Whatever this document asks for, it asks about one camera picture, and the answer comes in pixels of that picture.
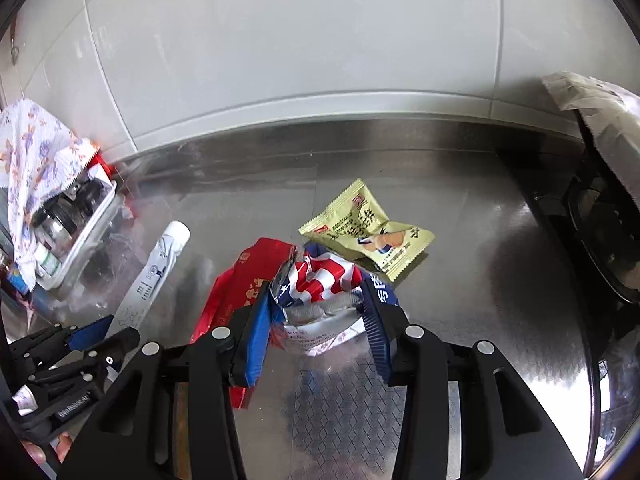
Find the person left hand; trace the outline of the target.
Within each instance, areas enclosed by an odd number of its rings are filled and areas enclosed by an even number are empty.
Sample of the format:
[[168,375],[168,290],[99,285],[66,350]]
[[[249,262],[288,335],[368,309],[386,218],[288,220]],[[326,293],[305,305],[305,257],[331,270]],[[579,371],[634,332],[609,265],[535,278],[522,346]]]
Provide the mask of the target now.
[[[33,444],[30,441],[21,440],[21,444],[23,448],[28,453],[28,455],[38,464],[42,465],[47,461],[46,452],[44,452],[43,448],[40,446]],[[65,460],[65,457],[73,445],[73,439],[68,432],[62,432],[62,434],[58,435],[58,440],[56,440],[55,445],[55,453],[58,456],[58,460],[62,462]]]

